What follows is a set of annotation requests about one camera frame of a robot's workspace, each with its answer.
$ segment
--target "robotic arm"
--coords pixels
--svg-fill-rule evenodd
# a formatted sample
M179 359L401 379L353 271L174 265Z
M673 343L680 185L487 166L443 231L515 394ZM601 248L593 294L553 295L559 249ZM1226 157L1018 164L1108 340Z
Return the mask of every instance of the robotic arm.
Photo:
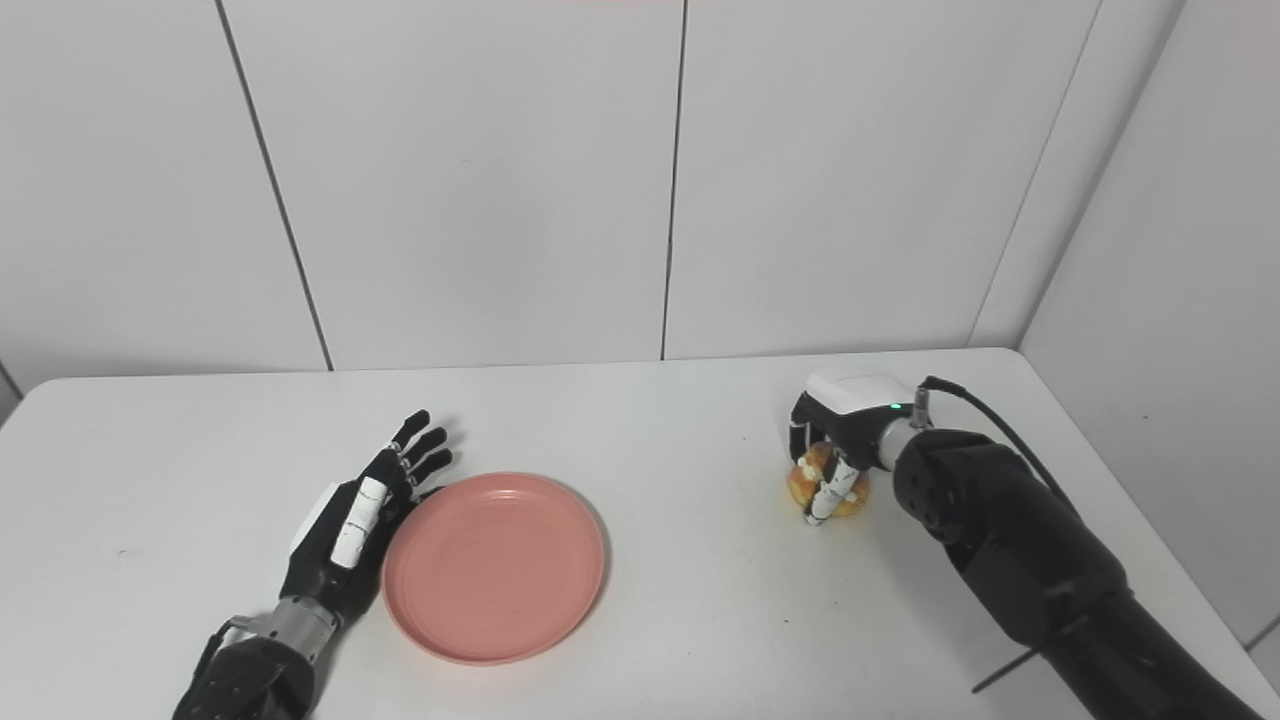
M979 433L934 429L931 389L973 402L1023 455ZM965 388L931 377L913 396L878 373L815 373L791 416L792 460L822 439L835 451L806 520L826 520L859 471L892 471L899 505L1029 648L992 680L1039 653L1100 720L1261 720L1147 612L1052 475Z
M301 720L310 712L316 659L369 610L392 537L429 495L417 492L422 480L453 460L440 450L444 428L426 430L430 421L417 411L358 478L321 496L289 555L275 610L223 624L174 720Z

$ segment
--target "pink plate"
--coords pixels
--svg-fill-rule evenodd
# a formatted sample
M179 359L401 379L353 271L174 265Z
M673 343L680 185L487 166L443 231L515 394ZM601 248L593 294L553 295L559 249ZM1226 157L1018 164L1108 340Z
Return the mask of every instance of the pink plate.
M392 619L428 652L497 665L567 635L603 573L600 528L572 492L492 473L447 486L404 520L383 589Z

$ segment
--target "panel seam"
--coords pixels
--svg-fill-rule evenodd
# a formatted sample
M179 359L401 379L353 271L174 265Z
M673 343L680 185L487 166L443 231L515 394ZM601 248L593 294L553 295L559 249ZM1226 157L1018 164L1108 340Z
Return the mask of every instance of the panel seam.
M253 105L253 95L248 90L248 78L244 74L244 64L241 61L239 49L236 46L232 23L227 17L227 8L223 5L223 0L214 0L214 5L218 8L218 19L221 22L223 35L227 37L227 49L230 51L232 63L236 65L236 77L239 79L241 92L244 94L244 105L248 108L248 118L253 124L253 136L257 138L257 149L262 155L262 164L266 165L266 177L271 183L271 193L275 196L275 208L280 213L280 222L284 224L284 236L289 241L289 252L293 254L293 266L297 268L298 281L302 283L302 295L306 297L307 310L311 313L311 324L315 327L316 340L320 342L320 352L324 355L325 368L333 370L329 342L324 337L320 313L316 310L315 297L311 295L311 282L307 281L306 268L302 266L302 254L298 251L298 242L293 236L293 223L289 222L289 213L284 208L284 195L280 192L280 183L275 177L275 165L271 163L271 154L266 149L262 123L257 117L257 106Z
M1253 648L1258 647L1258 643L1267 639L1267 637L1271 633L1274 633L1276 628L1280 628L1280 615L1276 615L1275 618L1271 619L1270 623L1263 625L1262 630L1258 634L1253 635L1253 639L1242 643L1244 644L1245 652L1253 652Z
M671 260L676 240L676 179L680 176L680 120L685 100L685 40L689 37L689 0L680 17L680 65L676 70L676 129L671 151L671 206L667 214L667 278L662 291L662 346L658 359L667 359L667 315L671 310Z
M1080 59L1084 58L1084 50L1089 45L1089 37L1093 35L1093 26L1098 22L1098 13L1102 10L1103 0L1098 0L1098 4L1093 8L1093 17L1089 18L1089 26L1084 29L1084 38L1080 41L1080 49L1075 54L1075 63L1071 64L1071 72L1066 76L1066 86L1062 88L1062 96L1057 100L1057 109L1053 110L1053 119L1048 124L1048 132L1044 135L1044 142L1041 143L1039 154L1036 156L1036 164L1032 167L1032 174L1027 178L1027 187L1023 188L1023 196L1018 201L1018 210L1014 211L1014 222L1009 225L1009 234L1005 236L1005 245L1000 249L1000 258L996 260L996 266L991 273L991 282L987 283L987 291L982 293L982 302L978 304L978 311L973 316L973 325L969 327L969 337L965 338L965 347L973 342L973 336L978 331L978 322L982 319L983 310L987 309L987 301L991 299L991 288L996 286L996 275L1000 274L1000 266L1005 264L1005 255L1009 252L1009 246L1014 240L1014 231L1018 229L1018 219L1023 217L1023 208L1027 205L1027 197L1032 193L1032 187L1036 184L1036 176L1039 174L1041 163L1044 160L1044 152L1048 151L1050 140L1053 137L1053 129L1057 128L1057 120L1062 115L1062 108L1066 105L1066 96L1071 94L1071 83L1075 82L1075 72L1080 69Z
M1151 82L1151 76L1156 72L1156 65L1160 63L1161 55L1165 54L1165 46L1169 45L1169 38L1174 35L1174 28L1178 26L1178 19L1181 17L1183 8L1185 6L1187 0L1176 0L1174 8L1169 13L1169 18L1165 20L1165 27L1161 28L1160 37L1156 40L1155 47L1152 47L1151 58L1147 59L1147 67L1143 68L1133 96L1129 99L1129 106L1125 108L1124 115L1120 118L1120 122L1116 123L1115 132L1111 135L1111 142L1107 145L1106 151L1102 154L1102 159L1098 161L1097 169L1093 172L1093 178L1089 181L1089 187L1085 190L1084 197L1080 200L1080 205L1075 210L1075 217L1071 219L1071 224L1068 227L1066 232L1062 233L1062 241L1057 247L1057 256L1053 259L1053 264L1050 266L1050 272L1046 275L1044 282L1041 283L1036 301L1032 302L1027 311L1027 318L1023 320L1023 327L1018 333L1018 340L1014 342L1015 348L1023 346L1023 341L1027 340L1027 332L1030 329L1032 322L1039 313L1041 305L1044 304L1044 296L1048 295L1048 287L1053 282L1053 277L1057 275L1059 268L1062 266L1066 251L1070 247L1071 241L1075 238L1076 231L1080 229L1080 223L1084 220L1084 213L1093 202L1093 196L1097 193L1098 186L1102 184L1102 176L1106 173L1107 165L1111 164L1111 158L1115 156L1116 147L1120 146L1120 138L1124 137L1125 131L1129 128L1129 122L1133 119L1133 114L1138 109L1138 101L1142 100L1143 94L1147 91L1147 83Z
M27 397L22 392L22 388L18 387L18 383L13 379L13 375L9 374L9 369L4 366L3 361L0 361L0 380L4 380L4 384L9 386L9 389L18 396L19 401Z

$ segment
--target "white wall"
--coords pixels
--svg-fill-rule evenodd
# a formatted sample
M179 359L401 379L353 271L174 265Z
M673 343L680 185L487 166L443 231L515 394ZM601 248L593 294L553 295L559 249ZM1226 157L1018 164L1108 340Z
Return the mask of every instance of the white wall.
M324 368L211 3L5 3L0 97L0 357L22 388Z
M657 360L680 0L229 0L338 369Z
M964 345L1038 296L1020 197L1074 211L1167 6L690 3L669 305L681 0L227 12L343 369ZM0 10L19 384L323 368L214 1L56 8Z
M1169 8L691 3L667 356L964 346L1060 106L1101 155ZM1094 24L1114 77L1069 106Z
M969 334L970 347L1016 347L1027 332L1181 6L1181 0L1102 3Z
M1276 88L1280 5L1187 5L1023 346L1240 639L1280 614Z

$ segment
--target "black arm segment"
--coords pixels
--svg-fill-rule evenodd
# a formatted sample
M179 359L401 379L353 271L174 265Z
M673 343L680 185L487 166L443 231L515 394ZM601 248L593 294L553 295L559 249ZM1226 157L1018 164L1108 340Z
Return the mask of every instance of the black arm segment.
M1009 447L925 430L899 459L893 493L1000 628L1098 720L1261 720L1147 612L1115 555Z

